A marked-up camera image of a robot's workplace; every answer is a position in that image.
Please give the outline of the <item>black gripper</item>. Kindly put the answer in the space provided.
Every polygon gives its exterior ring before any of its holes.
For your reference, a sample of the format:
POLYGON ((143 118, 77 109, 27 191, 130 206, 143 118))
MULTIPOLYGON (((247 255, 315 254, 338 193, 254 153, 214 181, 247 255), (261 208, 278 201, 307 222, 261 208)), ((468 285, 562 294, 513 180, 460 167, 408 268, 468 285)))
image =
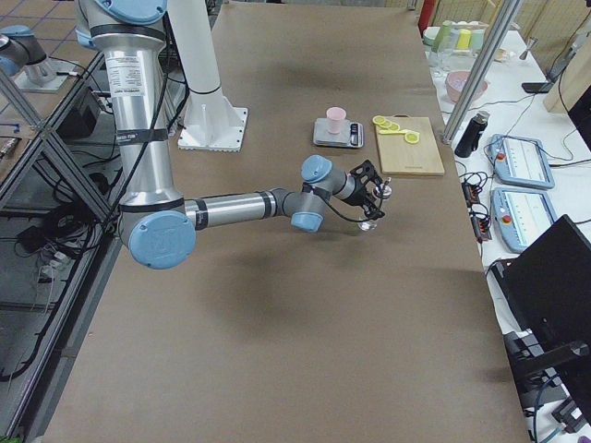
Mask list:
POLYGON ((349 206, 362 207, 364 211, 363 221, 376 221, 385 215, 381 209, 383 199, 376 198, 369 190, 368 183, 375 187, 383 184, 382 178, 376 171, 375 166, 370 160, 365 160, 357 167, 353 168, 348 175, 352 179, 353 190, 344 199, 349 206))

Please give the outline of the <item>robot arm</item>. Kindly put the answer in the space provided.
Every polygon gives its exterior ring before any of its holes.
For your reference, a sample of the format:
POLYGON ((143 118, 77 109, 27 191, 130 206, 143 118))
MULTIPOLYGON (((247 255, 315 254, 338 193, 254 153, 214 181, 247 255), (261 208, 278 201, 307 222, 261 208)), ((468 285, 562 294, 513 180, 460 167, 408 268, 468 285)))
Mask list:
POLYGON ((116 141, 125 177, 116 204, 124 245, 141 265, 170 269, 186 260, 200 230, 276 216, 314 233, 332 198, 362 209, 362 222, 383 216, 390 184, 371 162, 344 171, 313 155, 301 168, 300 191, 269 191, 186 199, 174 184, 166 109, 166 78, 158 57, 174 43, 187 82, 179 142, 189 149, 239 151, 247 109, 223 95, 211 25, 201 1, 80 1, 77 35, 104 56, 116 141))

